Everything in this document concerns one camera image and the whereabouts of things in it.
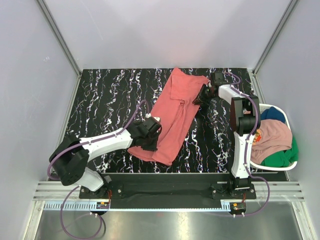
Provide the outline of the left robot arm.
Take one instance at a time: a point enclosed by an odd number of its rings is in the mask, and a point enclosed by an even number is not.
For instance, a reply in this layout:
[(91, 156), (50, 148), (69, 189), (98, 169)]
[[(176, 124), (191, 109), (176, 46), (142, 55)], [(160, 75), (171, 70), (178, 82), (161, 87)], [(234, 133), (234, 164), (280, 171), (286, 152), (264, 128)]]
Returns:
[(112, 193), (111, 181), (90, 169), (88, 163), (104, 154), (131, 147), (154, 152), (161, 131), (160, 117), (148, 116), (111, 133), (84, 138), (69, 136), (50, 156), (48, 169), (55, 171), (55, 179), (62, 185), (80, 186), (81, 198), (104, 198)]

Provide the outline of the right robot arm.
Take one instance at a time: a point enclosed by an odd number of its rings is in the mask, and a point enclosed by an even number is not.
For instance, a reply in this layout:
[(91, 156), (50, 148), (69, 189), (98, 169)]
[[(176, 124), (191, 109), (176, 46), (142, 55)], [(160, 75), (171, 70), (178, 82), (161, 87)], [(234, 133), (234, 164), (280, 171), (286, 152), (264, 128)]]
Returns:
[(192, 101), (194, 105), (209, 104), (220, 98), (230, 105), (230, 127), (235, 140), (234, 158), (227, 183), (218, 192), (232, 199), (254, 193), (251, 188), (251, 151), (256, 132), (261, 124), (260, 101), (256, 95), (247, 95), (236, 88), (241, 78), (230, 72), (214, 72), (210, 81), (202, 85)]

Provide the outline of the red t-shirt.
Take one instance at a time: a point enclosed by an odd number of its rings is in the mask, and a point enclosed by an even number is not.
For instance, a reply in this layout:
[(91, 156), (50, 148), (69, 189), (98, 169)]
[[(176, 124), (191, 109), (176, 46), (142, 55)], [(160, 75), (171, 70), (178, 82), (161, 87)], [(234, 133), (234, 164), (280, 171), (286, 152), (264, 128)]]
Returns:
[(134, 146), (127, 150), (128, 153), (143, 161), (172, 165), (199, 110), (193, 100), (208, 82), (205, 76), (187, 75), (174, 68), (151, 110), (153, 117), (160, 118), (162, 126), (157, 150)]

